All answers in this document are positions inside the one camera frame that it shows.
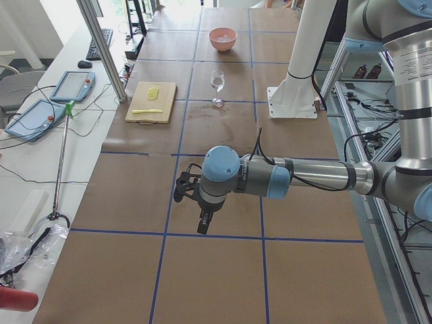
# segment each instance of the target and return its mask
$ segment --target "cutting board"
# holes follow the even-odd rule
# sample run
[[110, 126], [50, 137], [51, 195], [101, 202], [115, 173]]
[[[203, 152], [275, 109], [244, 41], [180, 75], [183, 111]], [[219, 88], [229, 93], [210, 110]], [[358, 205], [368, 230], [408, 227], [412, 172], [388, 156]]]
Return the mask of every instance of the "cutting board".
[[[159, 87], [157, 99], [148, 100], [147, 92], [154, 85]], [[139, 82], [125, 120], [129, 123], [168, 124], [176, 90], [177, 84], [175, 82]], [[160, 109], [163, 110], [163, 113], [132, 113], [132, 110], [147, 109]]]

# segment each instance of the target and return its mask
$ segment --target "chair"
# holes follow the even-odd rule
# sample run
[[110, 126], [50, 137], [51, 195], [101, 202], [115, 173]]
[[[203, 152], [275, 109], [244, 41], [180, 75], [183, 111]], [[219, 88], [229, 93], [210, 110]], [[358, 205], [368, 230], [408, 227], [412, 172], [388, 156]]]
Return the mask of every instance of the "chair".
[[0, 128], [4, 128], [5, 117], [21, 107], [26, 96], [33, 91], [42, 78], [44, 71], [20, 73], [16, 68], [3, 64], [0, 64], [0, 68], [14, 73], [0, 80]]

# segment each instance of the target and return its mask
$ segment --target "white desk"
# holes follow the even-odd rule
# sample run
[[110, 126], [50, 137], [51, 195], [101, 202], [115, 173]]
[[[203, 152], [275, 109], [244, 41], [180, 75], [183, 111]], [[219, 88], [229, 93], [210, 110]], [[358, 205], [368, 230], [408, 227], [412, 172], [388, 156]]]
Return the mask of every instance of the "white desk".
[[[124, 41], [122, 35], [116, 35], [114, 28], [113, 42], [110, 47], [115, 65], [120, 71], [126, 62], [124, 57]], [[91, 37], [86, 26], [81, 26], [71, 37], [69, 42], [61, 50], [50, 68], [40, 80], [38, 86], [56, 85], [66, 70], [78, 70], [76, 64], [84, 59], [88, 50]], [[105, 72], [101, 61], [94, 61], [90, 69], [96, 73], [96, 83], [88, 98], [73, 109], [73, 114], [85, 108], [98, 96], [104, 85], [109, 84], [108, 76]], [[46, 89], [44, 92], [47, 97], [53, 89]], [[40, 92], [34, 93], [21, 107], [23, 112], [37, 99], [43, 98]], [[65, 162], [63, 165], [62, 181], [87, 182], [90, 179], [93, 167], [99, 156], [102, 142], [104, 141], [109, 126], [113, 120], [118, 101], [112, 87], [97, 101], [102, 107], [103, 114], [94, 130], [87, 137], [79, 137], [69, 131], [67, 134]], [[80, 115], [70, 120], [70, 128], [79, 134], [86, 134], [93, 126], [101, 110], [96, 105], [91, 105]], [[0, 158], [0, 164], [14, 172], [20, 174], [29, 180], [38, 181], [55, 181], [57, 177], [57, 168], [59, 163], [59, 153], [61, 148], [61, 139], [63, 136], [64, 123], [60, 128], [50, 130], [41, 139], [35, 143], [26, 143], [14, 148], [5, 150], [0, 149], [3, 154]], [[11, 136], [3, 133], [0, 140]], [[0, 142], [0, 147], [11, 146], [21, 143], [21, 140], [11, 139]], [[62, 184], [60, 190], [59, 212], [68, 216], [72, 221], [86, 189], [86, 184]], [[0, 169], [0, 229], [8, 230], [12, 221], [19, 213], [20, 208], [26, 202], [28, 195], [33, 190], [45, 190], [48, 194], [44, 201], [40, 213], [36, 220], [49, 215], [52, 211], [55, 184], [35, 184], [24, 182], [16, 175], [13, 175], [4, 169]], [[63, 242], [60, 242], [52, 251], [50, 257], [57, 258]], [[43, 269], [34, 263], [26, 264], [22, 270], [14, 276], [17, 289], [35, 292], [39, 296], [39, 304], [47, 288], [49, 279], [53, 271], [53, 266]], [[79, 273], [71, 273], [79, 281]], [[31, 323], [36, 314], [38, 306], [28, 312], [13, 312], [0, 310], [2, 323]]]

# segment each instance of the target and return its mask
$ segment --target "black computer mouse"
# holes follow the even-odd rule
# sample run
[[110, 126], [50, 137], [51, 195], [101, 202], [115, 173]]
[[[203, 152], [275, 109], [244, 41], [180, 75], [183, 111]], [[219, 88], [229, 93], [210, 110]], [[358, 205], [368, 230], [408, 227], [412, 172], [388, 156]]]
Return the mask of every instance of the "black computer mouse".
[[90, 61], [86, 61], [85, 59], [82, 59], [78, 62], [78, 67], [80, 69], [90, 69], [93, 66], [93, 63]]

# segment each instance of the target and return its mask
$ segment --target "bowl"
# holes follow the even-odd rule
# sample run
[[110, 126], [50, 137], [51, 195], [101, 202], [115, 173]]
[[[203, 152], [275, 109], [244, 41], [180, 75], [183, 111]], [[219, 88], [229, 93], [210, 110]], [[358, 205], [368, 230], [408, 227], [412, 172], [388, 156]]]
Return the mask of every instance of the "bowl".
[[226, 52], [236, 43], [237, 32], [227, 27], [215, 28], [210, 32], [209, 38], [212, 46], [219, 52]]

